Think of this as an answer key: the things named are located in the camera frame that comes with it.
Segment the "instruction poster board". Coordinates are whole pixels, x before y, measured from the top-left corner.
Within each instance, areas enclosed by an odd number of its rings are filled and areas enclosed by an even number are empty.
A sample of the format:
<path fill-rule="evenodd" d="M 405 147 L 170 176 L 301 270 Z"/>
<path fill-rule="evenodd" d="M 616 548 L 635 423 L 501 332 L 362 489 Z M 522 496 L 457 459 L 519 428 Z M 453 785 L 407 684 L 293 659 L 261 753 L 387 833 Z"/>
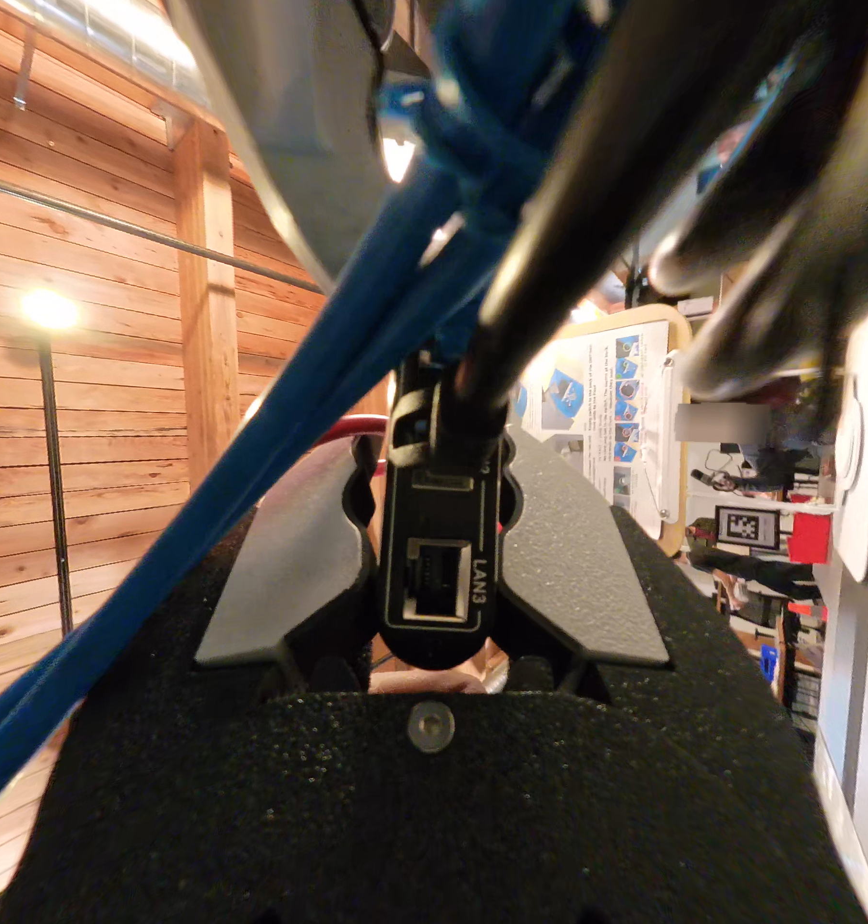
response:
<path fill-rule="evenodd" d="M 548 443 L 667 555 L 684 541 L 688 402 L 678 370 L 690 323 L 667 305 L 568 324 L 531 361 L 511 419 Z"/>

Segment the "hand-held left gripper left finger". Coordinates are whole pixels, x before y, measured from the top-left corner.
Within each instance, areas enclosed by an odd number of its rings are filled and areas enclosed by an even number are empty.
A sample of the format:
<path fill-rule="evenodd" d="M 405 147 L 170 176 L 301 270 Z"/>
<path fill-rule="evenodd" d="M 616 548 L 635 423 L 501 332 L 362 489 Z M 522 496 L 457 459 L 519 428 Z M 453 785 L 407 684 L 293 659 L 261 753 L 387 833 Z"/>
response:
<path fill-rule="evenodd" d="M 338 438 L 266 492 L 195 654 L 197 665 L 311 668 L 369 641 L 375 468 L 375 436 Z"/>

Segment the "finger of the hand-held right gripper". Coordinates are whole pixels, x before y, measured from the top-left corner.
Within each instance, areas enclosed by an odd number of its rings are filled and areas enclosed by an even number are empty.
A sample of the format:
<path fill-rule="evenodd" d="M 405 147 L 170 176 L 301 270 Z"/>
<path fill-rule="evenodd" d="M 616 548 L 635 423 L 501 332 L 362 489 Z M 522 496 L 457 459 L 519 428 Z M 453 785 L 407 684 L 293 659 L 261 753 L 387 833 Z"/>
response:
<path fill-rule="evenodd" d="M 766 385 L 868 313 L 868 67 L 844 109 L 819 89 L 781 92 L 651 257 L 664 295 L 746 264 L 684 362 L 697 399 Z"/>
<path fill-rule="evenodd" d="M 268 218 L 333 289 L 394 184 L 375 98 L 394 2 L 168 1 Z"/>

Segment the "steel pole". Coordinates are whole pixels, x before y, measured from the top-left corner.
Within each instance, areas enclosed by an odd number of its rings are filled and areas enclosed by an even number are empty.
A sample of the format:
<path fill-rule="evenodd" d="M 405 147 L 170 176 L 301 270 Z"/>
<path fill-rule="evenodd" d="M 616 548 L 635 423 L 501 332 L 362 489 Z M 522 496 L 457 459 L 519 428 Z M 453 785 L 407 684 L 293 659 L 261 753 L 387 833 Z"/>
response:
<path fill-rule="evenodd" d="M 323 295 L 323 290 L 314 283 L 307 282 L 301 278 L 289 275 L 281 271 L 267 268 L 249 260 L 243 260 L 238 257 L 221 253 L 212 248 L 206 248 L 192 244 L 178 237 L 158 233 L 152 229 L 136 225 L 134 223 L 120 220 L 118 218 L 96 212 L 94 210 L 82 207 L 80 205 L 63 201 L 58 197 L 31 191 L 18 184 L 0 180 L 0 194 L 12 197 L 16 200 L 39 206 L 59 214 L 69 215 L 82 221 L 98 225 L 109 230 L 116 231 L 136 237 L 156 245 L 170 248 L 194 257 L 209 260 L 220 265 L 229 266 L 233 269 L 246 271 L 262 278 L 270 279 L 277 283 L 283 283 L 310 292 L 317 295 Z"/>

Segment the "black pole lamp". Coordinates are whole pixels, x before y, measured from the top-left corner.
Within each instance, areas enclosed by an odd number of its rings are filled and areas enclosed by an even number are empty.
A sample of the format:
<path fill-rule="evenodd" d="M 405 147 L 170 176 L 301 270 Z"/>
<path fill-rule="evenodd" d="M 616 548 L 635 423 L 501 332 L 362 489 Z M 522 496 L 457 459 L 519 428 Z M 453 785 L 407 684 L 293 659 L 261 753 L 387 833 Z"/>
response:
<path fill-rule="evenodd" d="M 52 338 L 53 333 L 69 330 L 75 325 L 78 321 L 78 310 L 69 298 L 47 288 L 36 288 L 24 293 L 21 304 L 24 320 L 33 330 L 39 363 L 57 568 L 60 629 L 62 637 L 65 638 L 74 630 L 74 623 Z"/>

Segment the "black network switch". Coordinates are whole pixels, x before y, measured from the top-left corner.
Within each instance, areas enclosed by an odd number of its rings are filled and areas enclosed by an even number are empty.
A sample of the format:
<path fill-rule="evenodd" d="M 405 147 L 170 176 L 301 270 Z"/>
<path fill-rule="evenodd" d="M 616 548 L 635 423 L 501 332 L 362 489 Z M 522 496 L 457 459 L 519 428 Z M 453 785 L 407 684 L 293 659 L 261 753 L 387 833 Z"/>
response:
<path fill-rule="evenodd" d="M 454 376 L 427 350 L 401 364 L 386 458 L 380 634 L 428 671 L 477 653 L 497 610 L 507 409 L 459 405 Z"/>

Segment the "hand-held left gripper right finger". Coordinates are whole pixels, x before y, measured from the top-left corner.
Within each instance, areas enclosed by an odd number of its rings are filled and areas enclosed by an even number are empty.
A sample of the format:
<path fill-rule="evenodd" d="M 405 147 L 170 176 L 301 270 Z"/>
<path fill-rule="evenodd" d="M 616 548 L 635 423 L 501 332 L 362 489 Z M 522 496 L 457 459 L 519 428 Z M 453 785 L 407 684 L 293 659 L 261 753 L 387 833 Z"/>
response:
<path fill-rule="evenodd" d="M 609 503 L 520 426 L 506 429 L 514 517 L 501 534 L 498 586 L 569 652 L 662 668 L 670 656 Z"/>

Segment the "black and white tag board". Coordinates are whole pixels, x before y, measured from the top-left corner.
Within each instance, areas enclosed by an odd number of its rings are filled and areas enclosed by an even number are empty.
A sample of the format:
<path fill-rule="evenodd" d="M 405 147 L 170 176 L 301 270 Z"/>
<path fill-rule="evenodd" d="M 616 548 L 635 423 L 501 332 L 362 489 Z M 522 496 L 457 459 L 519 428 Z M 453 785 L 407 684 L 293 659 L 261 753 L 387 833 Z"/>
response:
<path fill-rule="evenodd" d="M 779 511 L 717 505 L 715 514 L 718 543 L 769 552 L 779 550 Z"/>

